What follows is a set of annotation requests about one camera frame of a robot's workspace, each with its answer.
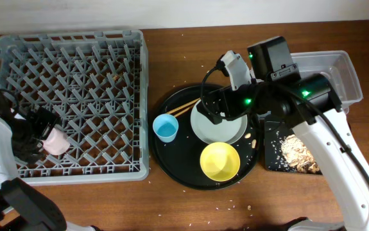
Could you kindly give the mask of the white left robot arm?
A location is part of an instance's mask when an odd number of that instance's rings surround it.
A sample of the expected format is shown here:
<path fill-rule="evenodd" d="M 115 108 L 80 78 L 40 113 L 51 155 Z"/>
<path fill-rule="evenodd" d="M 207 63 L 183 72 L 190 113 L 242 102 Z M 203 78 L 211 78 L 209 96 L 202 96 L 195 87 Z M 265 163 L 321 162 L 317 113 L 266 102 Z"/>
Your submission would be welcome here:
<path fill-rule="evenodd" d="M 41 148 L 63 154 L 69 143 L 55 128 L 57 115 L 39 108 L 21 116 L 7 92 L 0 89 L 0 230 L 96 230 L 94 225 L 66 221 L 53 201 L 20 179 L 17 158 L 34 163 L 41 158 Z"/>

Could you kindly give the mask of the light blue plastic cup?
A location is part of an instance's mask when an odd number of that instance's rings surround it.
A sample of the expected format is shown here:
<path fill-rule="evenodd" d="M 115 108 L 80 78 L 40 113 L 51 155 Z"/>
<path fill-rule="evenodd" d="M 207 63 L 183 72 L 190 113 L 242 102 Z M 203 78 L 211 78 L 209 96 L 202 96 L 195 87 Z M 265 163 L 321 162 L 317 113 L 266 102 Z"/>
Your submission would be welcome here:
<path fill-rule="evenodd" d="M 172 142 L 178 132 L 179 124 L 176 117 L 171 114 L 160 114 L 153 121 L 153 131 L 165 143 Z"/>

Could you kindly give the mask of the grey plastic dishwasher rack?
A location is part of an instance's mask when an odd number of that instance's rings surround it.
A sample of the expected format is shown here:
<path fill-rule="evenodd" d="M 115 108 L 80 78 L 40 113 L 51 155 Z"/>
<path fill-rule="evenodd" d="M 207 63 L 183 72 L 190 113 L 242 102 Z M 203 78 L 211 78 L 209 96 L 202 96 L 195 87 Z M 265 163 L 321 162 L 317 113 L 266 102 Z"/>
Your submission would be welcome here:
<path fill-rule="evenodd" d="M 148 49 L 139 30 L 0 37 L 0 88 L 21 112 L 60 118 L 69 149 L 19 176 L 33 186 L 129 182 L 149 173 Z"/>

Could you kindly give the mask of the pink plastic cup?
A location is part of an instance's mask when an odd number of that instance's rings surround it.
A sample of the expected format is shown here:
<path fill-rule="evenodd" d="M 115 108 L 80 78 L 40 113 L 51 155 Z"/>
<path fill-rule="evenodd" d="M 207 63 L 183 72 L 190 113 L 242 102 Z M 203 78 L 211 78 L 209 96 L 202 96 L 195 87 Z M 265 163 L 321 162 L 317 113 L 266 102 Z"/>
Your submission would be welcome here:
<path fill-rule="evenodd" d="M 67 135 L 53 128 L 47 138 L 42 139 L 43 148 L 51 155 L 64 154 L 70 147 L 70 143 L 67 140 Z"/>

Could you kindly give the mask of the black rectangular food-waste tray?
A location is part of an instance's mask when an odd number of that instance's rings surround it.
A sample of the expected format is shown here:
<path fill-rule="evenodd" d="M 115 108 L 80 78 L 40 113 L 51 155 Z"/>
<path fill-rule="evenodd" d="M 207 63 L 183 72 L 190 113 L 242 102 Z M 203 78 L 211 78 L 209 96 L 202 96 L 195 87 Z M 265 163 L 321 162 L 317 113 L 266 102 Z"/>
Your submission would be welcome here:
<path fill-rule="evenodd" d="M 280 171 L 287 173 L 298 173 L 289 167 L 281 152 L 281 143 L 290 135 L 295 135 L 285 123 L 272 115 L 267 115 L 264 119 L 264 161 L 269 171 Z"/>

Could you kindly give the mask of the lower wooden chopstick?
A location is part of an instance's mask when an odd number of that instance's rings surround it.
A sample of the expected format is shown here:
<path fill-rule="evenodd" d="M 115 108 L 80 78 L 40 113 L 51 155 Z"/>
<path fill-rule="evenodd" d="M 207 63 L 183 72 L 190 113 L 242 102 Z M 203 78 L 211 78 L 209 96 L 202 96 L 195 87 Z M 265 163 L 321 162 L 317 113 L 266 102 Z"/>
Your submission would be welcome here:
<path fill-rule="evenodd" d="M 193 106 L 187 107 L 187 108 L 185 108 L 185 109 L 183 109 L 183 110 L 179 111 L 178 113 L 176 113 L 176 114 L 174 115 L 174 117 L 179 117 L 180 115 L 182 115 L 182 114 L 186 113 L 187 111 L 189 111 L 190 109 L 192 109 L 192 108 L 193 108 Z"/>

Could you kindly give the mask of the round black tray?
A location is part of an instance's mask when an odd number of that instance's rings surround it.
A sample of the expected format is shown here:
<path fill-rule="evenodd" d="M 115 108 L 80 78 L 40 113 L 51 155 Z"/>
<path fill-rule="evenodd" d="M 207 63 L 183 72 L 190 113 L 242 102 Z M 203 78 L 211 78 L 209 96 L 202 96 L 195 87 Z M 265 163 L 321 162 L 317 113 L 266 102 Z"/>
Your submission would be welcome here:
<path fill-rule="evenodd" d="M 190 122 L 191 112 L 188 111 L 178 117 L 178 133 L 172 142 L 162 142 L 150 128 L 149 144 L 152 157 L 155 158 L 161 169 L 174 181 L 197 190 L 216 190 L 237 184 L 255 167 L 259 155 L 263 150 L 264 135 L 258 132 L 248 123 L 245 133 L 251 137 L 245 139 L 242 136 L 232 144 L 237 150 L 241 166 L 235 177 L 226 182 L 216 182 L 204 175 L 200 167 L 200 155 L 207 143 L 200 140 Z M 255 149 L 252 149 L 252 141 L 256 139 Z"/>

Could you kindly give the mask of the wooden chopstick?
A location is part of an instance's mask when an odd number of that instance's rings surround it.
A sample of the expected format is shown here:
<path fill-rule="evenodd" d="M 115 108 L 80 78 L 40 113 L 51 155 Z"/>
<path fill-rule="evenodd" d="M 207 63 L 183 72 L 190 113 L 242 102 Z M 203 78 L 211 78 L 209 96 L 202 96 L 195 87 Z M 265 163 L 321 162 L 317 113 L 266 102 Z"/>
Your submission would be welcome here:
<path fill-rule="evenodd" d="M 170 111 L 166 112 L 166 114 L 172 114 L 172 113 L 177 112 L 177 111 L 179 111 L 179 110 L 181 110 L 181 109 L 185 109 L 185 108 L 187 108 L 187 107 L 189 107 L 189 106 L 191 106 L 191 105 L 195 104 L 199 99 L 200 99 L 200 98 L 196 98 L 196 99 L 194 99 L 194 100 L 192 100 L 192 101 L 190 101 L 190 102 L 188 102 L 188 103 L 186 103 L 186 104 L 184 104 L 184 105 L 181 105 L 181 106 L 179 106 L 179 107 L 177 107 L 177 108 L 174 108 L 174 109 L 172 109 L 172 110 L 170 110 Z"/>
<path fill-rule="evenodd" d="M 182 114 L 186 113 L 187 111 L 189 111 L 190 109 L 192 109 L 192 108 L 193 108 L 193 106 L 187 107 L 187 108 L 185 108 L 185 109 L 183 109 L 183 110 L 179 111 L 178 113 L 176 113 L 176 114 L 174 115 L 174 117 L 179 117 L 180 115 L 182 115 Z"/>

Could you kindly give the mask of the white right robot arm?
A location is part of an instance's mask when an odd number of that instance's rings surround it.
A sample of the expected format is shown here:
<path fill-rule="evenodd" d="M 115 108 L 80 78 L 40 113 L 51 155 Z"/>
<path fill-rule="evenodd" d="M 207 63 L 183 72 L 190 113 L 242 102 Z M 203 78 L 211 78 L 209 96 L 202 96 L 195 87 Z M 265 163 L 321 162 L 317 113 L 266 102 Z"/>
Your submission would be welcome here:
<path fill-rule="evenodd" d="M 330 81 L 322 74 L 302 77 L 284 37 L 258 42 L 247 52 L 248 61 L 232 51 L 218 59 L 214 68 L 230 78 L 230 86 L 202 92 L 198 110 L 215 124 L 270 112 L 311 152 L 343 221 L 297 218 L 283 230 L 369 230 L 369 165 Z"/>

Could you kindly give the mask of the pile of food scraps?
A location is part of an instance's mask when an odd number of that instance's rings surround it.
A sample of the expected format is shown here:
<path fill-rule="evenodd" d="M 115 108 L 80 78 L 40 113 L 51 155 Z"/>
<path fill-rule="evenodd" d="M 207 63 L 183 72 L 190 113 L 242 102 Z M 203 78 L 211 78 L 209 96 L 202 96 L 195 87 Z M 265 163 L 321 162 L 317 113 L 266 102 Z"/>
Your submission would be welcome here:
<path fill-rule="evenodd" d="M 281 152 L 288 166 L 298 173 L 316 174 L 320 172 L 313 155 L 296 135 L 286 137 L 281 143 Z"/>

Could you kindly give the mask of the upper wooden chopstick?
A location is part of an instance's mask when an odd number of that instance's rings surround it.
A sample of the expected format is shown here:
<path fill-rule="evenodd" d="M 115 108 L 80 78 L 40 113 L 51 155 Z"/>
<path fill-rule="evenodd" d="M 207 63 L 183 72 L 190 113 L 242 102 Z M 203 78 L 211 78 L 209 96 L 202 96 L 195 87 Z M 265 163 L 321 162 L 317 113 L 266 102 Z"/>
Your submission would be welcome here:
<path fill-rule="evenodd" d="M 200 98 L 196 98 L 196 99 L 194 99 L 194 100 L 192 100 L 192 101 L 190 101 L 190 102 L 188 102 L 188 103 L 186 103 L 186 104 L 184 104 L 184 105 L 181 105 L 181 106 L 179 106 L 179 107 L 177 107 L 177 108 L 174 108 L 174 109 L 172 109 L 172 110 L 170 110 L 170 111 L 166 112 L 166 114 L 172 114 L 172 113 L 177 112 L 177 111 L 179 111 L 179 110 L 181 110 L 181 109 L 185 109 L 185 108 L 187 108 L 187 107 L 189 107 L 189 106 L 191 106 L 191 105 L 195 104 L 199 99 L 200 99 Z"/>

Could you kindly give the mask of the clear plastic waste bin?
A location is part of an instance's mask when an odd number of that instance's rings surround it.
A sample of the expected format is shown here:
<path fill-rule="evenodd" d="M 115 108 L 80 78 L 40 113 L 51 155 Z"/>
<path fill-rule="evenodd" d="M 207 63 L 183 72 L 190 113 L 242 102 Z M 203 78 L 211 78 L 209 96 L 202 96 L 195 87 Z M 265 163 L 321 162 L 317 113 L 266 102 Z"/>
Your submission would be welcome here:
<path fill-rule="evenodd" d="M 314 74 L 322 74 L 336 91 L 342 108 L 349 113 L 350 105 L 363 99 L 359 79 L 352 61 L 345 51 L 313 51 L 291 53 L 298 65 L 300 77 L 305 80 Z"/>

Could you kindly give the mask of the yellow plastic bowl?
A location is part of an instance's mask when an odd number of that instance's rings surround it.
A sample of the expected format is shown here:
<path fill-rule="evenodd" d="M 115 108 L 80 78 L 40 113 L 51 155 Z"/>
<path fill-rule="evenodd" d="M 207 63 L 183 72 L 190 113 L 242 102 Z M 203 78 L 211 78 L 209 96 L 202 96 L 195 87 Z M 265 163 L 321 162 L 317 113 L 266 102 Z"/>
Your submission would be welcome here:
<path fill-rule="evenodd" d="M 235 177 L 241 166 L 237 150 L 225 142 L 207 145 L 200 155 L 200 167 L 208 178 L 226 182 Z"/>

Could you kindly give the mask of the grey round plate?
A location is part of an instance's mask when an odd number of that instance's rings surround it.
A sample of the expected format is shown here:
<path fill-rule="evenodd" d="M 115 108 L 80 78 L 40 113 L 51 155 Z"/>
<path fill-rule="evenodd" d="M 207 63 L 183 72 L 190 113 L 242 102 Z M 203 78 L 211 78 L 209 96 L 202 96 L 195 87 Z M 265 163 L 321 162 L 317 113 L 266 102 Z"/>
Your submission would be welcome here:
<path fill-rule="evenodd" d="M 233 144 L 244 135 L 248 126 L 247 115 L 233 121 L 222 120 L 220 124 L 213 124 L 197 110 L 200 102 L 200 99 L 196 102 L 190 116 L 191 128 L 200 140 L 207 144 L 213 142 Z"/>

